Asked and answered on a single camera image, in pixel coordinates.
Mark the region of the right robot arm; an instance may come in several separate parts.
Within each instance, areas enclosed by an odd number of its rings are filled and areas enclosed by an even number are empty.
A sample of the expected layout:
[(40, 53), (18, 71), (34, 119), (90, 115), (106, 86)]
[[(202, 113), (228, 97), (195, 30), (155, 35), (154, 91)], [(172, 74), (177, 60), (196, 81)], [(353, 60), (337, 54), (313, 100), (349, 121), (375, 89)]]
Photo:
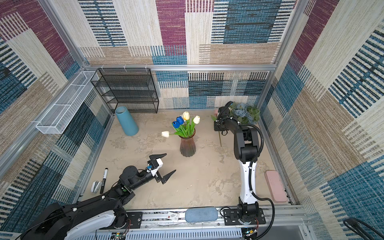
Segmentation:
[(261, 217), (259, 201), (268, 201), (272, 206), (272, 218), (275, 220), (275, 206), (271, 199), (256, 195), (256, 167), (257, 161), (264, 148), (264, 137), (259, 127), (254, 124), (242, 124), (240, 120), (231, 115), (232, 101), (218, 110), (217, 119), (214, 120), (214, 131), (232, 132), (234, 135), (234, 154), (241, 169), (241, 193), (237, 207), (238, 218), (242, 224), (250, 223)]

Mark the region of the pink tulip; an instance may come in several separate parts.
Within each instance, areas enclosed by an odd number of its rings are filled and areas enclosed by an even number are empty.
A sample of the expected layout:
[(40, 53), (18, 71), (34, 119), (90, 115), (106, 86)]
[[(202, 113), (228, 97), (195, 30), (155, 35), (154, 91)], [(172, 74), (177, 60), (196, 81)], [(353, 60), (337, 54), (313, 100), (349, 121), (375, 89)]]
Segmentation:
[[(214, 122), (217, 120), (218, 114), (219, 114), (219, 110), (216, 109), (214, 110), (214, 114), (211, 115), (211, 118)], [(221, 139), (221, 132), (218, 132), (218, 136), (219, 136), (220, 147), (222, 147), (223, 145), (222, 145), (222, 139)]]

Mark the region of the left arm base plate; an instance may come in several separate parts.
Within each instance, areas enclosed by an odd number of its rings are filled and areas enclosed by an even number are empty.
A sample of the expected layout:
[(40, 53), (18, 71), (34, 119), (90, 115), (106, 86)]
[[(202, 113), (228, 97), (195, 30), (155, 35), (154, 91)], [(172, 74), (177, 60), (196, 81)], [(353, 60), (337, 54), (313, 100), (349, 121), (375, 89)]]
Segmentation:
[(125, 215), (117, 217), (112, 225), (102, 228), (102, 230), (117, 230), (117, 229), (139, 229), (142, 223), (143, 212), (126, 212)]

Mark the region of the blue hydrangea bunch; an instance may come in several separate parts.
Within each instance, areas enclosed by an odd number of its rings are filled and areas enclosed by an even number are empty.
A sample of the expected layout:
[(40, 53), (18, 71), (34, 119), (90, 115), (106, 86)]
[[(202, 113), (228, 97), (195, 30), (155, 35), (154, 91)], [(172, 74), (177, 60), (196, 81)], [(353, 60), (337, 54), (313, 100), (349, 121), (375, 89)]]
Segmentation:
[(232, 103), (230, 114), (242, 124), (256, 125), (260, 119), (260, 110), (256, 105), (246, 105), (244, 103)]

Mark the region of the white tulip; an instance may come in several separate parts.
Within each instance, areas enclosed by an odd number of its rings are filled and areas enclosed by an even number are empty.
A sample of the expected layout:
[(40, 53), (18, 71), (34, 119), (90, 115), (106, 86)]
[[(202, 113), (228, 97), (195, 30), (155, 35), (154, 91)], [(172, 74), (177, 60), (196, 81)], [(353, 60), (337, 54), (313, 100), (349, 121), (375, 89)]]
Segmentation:
[(170, 136), (179, 136), (183, 137), (184, 135), (180, 132), (170, 133), (169, 131), (164, 131), (161, 133), (161, 135), (165, 138), (169, 138)]

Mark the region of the yellow tulip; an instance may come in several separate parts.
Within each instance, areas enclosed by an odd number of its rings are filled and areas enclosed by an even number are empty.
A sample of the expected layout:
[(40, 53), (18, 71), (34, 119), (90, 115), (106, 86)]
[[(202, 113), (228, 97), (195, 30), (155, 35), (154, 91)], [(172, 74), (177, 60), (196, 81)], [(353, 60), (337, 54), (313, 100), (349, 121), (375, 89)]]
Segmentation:
[(186, 137), (188, 138), (191, 135), (190, 113), (184, 112), (182, 117), (185, 123)]

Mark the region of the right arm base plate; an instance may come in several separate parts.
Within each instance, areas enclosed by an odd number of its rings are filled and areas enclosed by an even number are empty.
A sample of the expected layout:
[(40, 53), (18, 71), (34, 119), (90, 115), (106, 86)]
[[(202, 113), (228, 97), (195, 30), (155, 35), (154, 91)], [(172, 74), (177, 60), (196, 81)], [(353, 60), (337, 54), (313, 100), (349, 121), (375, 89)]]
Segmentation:
[(226, 226), (235, 226), (235, 225), (265, 225), (266, 218), (263, 212), (263, 209), (259, 208), (259, 213), (256, 217), (251, 217), (251, 220), (248, 222), (242, 222), (239, 219), (238, 213), (236, 209), (223, 209), (221, 210), (221, 214), (224, 217)]

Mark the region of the teal ceramic vase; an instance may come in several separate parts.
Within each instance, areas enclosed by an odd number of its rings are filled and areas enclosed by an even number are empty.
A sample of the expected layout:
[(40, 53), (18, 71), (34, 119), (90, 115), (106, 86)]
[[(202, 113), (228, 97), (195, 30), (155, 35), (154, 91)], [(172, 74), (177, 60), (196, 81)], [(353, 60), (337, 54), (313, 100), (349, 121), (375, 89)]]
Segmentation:
[(134, 136), (139, 132), (139, 127), (126, 107), (118, 107), (115, 114), (127, 136)]

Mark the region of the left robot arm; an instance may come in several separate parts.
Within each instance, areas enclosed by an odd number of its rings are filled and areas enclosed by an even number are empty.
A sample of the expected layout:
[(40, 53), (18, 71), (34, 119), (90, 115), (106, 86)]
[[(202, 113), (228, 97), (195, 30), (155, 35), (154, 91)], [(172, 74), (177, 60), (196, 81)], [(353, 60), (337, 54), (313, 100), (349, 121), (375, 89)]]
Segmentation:
[(103, 194), (71, 205), (49, 205), (19, 239), (73, 240), (101, 228), (124, 228), (128, 221), (124, 205), (133, 199), (134, 190), (153, 179), (165, 184), (172, 176), (172, 173), (161, 176), (158, 172), (165, 156), (151, 155), (142, 171), (135, 166), (126, 167), (116, 184)]

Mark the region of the red glass vase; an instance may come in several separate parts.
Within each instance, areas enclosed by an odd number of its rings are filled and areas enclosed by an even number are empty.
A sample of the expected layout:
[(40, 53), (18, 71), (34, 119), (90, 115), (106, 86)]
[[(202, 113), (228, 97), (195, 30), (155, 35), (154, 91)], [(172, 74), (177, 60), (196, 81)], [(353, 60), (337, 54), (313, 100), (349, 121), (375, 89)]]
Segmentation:
[(196, 144), (194, 141), (195, 134), (196, 131), (194, 131), (189, 138), (181, 137), (180, 152), (184, 157), (192, 157), (196, 153)]

